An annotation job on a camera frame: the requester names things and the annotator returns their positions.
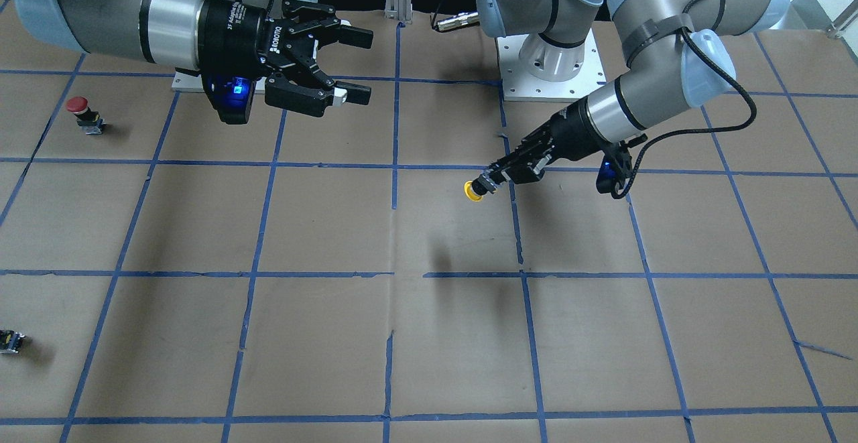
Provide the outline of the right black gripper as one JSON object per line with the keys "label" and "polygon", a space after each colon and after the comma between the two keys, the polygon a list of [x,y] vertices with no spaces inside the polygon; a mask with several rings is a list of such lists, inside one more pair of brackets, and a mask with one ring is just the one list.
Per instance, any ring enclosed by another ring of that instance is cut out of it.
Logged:
{"label": "right black gripper", "polygon": [[373,89],[362,84],[324,80],[297,67],[285,52],[312,52],[331,44],[370,49],[373,31],[353,27],[331,5],[283,0],[282,17],[239,1],[204,0],[200,12],[200,77],[204,92],[215,80],[265,77],[265,103],[312,117],[345,103],[367,106]]}

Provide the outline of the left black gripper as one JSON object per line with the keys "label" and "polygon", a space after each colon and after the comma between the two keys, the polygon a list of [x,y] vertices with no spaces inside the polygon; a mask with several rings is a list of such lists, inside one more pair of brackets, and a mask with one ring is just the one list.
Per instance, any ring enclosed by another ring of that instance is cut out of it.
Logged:
{"label": "left black gripper", "polygon": [[538,139],[523,140],[509,155],[488,166],[488,178],[505,178],[514,184],[539,182],[550,161],[580,161],[603,147],[603,139],[597,135],[585,105],[570,105],[558,111],[533,135]]}

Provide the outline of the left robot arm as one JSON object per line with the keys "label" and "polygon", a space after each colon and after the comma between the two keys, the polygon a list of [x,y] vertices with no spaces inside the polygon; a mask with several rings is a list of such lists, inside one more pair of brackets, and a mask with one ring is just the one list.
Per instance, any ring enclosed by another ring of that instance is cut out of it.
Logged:
{"label": "left robot arm", "polygon": [[719,131],[754,122],[756,104],[737,82],[721,38],[771,28],[791,0],[477,0],[477,6],[488,36],[528,34],[533,46],[567,51],[581,62],[583,40],[601,1],[618,31],[626,72],[555,113],[467,182],[469,198],[478,200],[506,182],[538,182],[546,166],[597,152],[604,155],[598,192],[624,198],[641,164],[630,149],[640,146],[645,153],[654,144],[646,129],[729,90],[741,95],[749,116]]}

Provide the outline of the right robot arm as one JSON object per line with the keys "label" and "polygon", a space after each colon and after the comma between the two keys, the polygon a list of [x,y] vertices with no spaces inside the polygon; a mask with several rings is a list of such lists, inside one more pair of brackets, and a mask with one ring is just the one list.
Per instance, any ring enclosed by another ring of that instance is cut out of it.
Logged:
{"label": "right robot arm", "polygon": [[65,49],[171,66],[201,80],[221,122],[249,120],[255,84],[268,105],[312,117],[371,100],[316,61],[341,43],[371,48],[373,32],[318,0],[13,0],[36,39]]}

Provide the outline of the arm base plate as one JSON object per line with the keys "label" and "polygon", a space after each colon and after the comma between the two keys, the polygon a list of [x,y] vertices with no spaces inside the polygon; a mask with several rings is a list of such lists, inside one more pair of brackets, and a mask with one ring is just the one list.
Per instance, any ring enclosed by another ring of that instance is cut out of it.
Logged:
{"label": "arm base plate", "polygon": [[172,88],[180,92],[203,92],[201,83],[201,72],[212,72],[217,74],[232,74],[232,76],[244,76],[257,79],[255,91],[264,90],[266,86],[266,77],[261,76],[259,70],[254,68],[234,68],[228,66],[203,68],[202,70],[191,71],[186,68],[177,68],[172,82]]}
{"label": "arm base plate", "polygon": [[549,45],[537,34],[500,37],[496,43],[506,101],[569,103],[607,83],[592,31],[573,48]]}

